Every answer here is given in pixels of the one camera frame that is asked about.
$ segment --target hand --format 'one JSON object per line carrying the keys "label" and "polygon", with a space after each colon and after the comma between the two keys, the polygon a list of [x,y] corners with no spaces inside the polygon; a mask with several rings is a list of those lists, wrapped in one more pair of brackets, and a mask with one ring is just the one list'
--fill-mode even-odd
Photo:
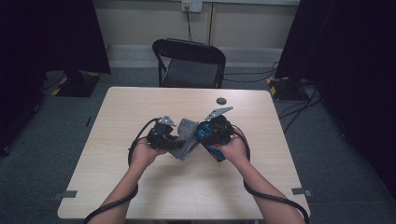
{"label": "hand", "polygon": [[142,138],[137,142],[137,145],[134,148],[131,165],[139,165],[146,169],[155,161],[157,156],[165,154],[166,152],[167,150],[164,149],[154,149],[150,147],[148,140],[146,138]]}
{"label": "hand", "polygon": [[[234,131],[244,136],[240,130],[234,128]],[[212,146],[215,149],[220,150],[224,154],[224,157],[233,165],[236,165],[238,162],[248,161],[247,149],[245,147],[244,141],[236,133],[233,135],[233,138],[226,146]]]}

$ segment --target chair seat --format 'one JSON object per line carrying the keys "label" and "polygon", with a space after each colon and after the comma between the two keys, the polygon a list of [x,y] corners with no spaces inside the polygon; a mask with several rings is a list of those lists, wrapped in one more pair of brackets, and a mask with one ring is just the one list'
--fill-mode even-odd
{"label": "chair seat", "polygon": [[186,88],[216,88],[218,83],[218,64],[198,63],[173,59],[163,78],[163,85]]}

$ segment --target person's arm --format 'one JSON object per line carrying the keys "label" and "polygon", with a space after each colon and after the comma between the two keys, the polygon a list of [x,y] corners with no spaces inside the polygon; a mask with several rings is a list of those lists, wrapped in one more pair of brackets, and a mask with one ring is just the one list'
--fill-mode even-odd
{"label": "person's arm", "polygon": [[[131,194],[131,192],[134,191],[134,188],[137,185],[137,181],[140,179],[146,168],[154,162],[157,156],[164,153],[166,153],[166,150],[153,149],[148,145],[146,138],[141,139],[138,142],[136,148],[134,149],[134,153],[131,159],[131,166],[121,179],[120,183],[107,196],[101,206],[113,203]],[[130,202],[123,203],[117,207],[109,209],[104,213],[93,217],[88,223],[124,223],[129,203]]]}
{"label": "person's arm", "polygon": [[[224,154],[224,157],[235,166],[245,182],[253,190],[259,193],[286,198],[282,192],[253,167],[247,158],[245,144],[238,135],[235,134],[228,145],[217,145],[214,147],[220,150]],[[303,217],[296,208],[288,204],[265,200],[256,196],[253,197],[266,223],[304,223]]]}

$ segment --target wall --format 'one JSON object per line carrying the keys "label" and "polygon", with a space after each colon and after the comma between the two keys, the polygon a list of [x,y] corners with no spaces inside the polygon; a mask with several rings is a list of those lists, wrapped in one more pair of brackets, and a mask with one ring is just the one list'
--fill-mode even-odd
{"label": "wall", "polygon": [[[233,3],[203,2],[202,13],[190,13],[194,41],[217,47],[283,49],[298,1],[228,2]],[[188,39],[180,1],[100,0],[94,4],[108,45],[151,45],[164,37]]]}

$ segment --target forearm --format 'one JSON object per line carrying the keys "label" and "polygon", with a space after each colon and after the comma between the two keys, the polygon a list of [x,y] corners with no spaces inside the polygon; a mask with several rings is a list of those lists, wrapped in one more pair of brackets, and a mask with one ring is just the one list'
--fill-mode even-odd
{"label": "forearm", "polygon": [[[131,167],[125,173],[124,177],[121,179],[119,184],[113,189],[113,191],[107,196],[105,201],[101,204],[104,206],[109,203],[114,203],[115,201],[122,199],[130,195],[137,185],[137,181],[142,176],[146,167],[139,164],[131,164]],[[99,223],[124,223],[126,213],[128,211],[129,203],[120,204],[117,207],[111,208],[104,213],[93,217],[89,224],[99,224]]]}
{"label": "forearm", "polygon": [[[248,161],[236,164],[235,167],[245,182],[255,191],[281,198],[286,196],[266,180]],[[254,200],[267,223],[304,223],[296,208],[254,196]]]}

